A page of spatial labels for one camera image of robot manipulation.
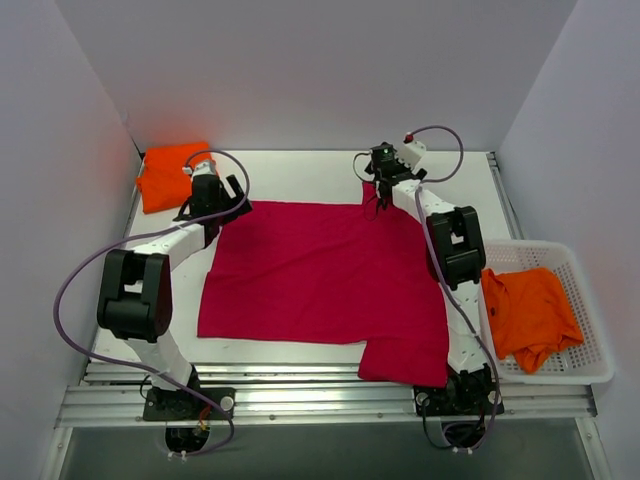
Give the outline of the crimson red t-shirt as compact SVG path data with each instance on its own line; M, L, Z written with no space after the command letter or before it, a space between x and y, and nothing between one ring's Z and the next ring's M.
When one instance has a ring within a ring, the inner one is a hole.
M363 343L366 381L443 387L449 336L420 224L389 208L257 201L222 228L201 338Z

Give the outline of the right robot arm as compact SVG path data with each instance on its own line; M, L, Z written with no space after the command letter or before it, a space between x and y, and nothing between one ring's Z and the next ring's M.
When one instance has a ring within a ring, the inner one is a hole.
M381 307L396 321L391 333L367 341L359 375L442 387L452 374L490 367L479 336L480 280L486 265L476 210L456 206L428 190L421 168L424 144L407 135L399 147L383 142L365 152L358 178L371 188L377 261L393 295L406 301Z

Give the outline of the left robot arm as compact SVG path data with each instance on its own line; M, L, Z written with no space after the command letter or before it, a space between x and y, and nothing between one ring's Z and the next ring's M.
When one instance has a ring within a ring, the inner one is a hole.
M179 419L200 411L202 395L188 385L194 368L169 331L172 271L209 247L222 226L251 210L235 175L221 179L215 173L196 174L171 232L132 249L112 249L105 256L98 324L151 368L152 385L169 391L166 408Z

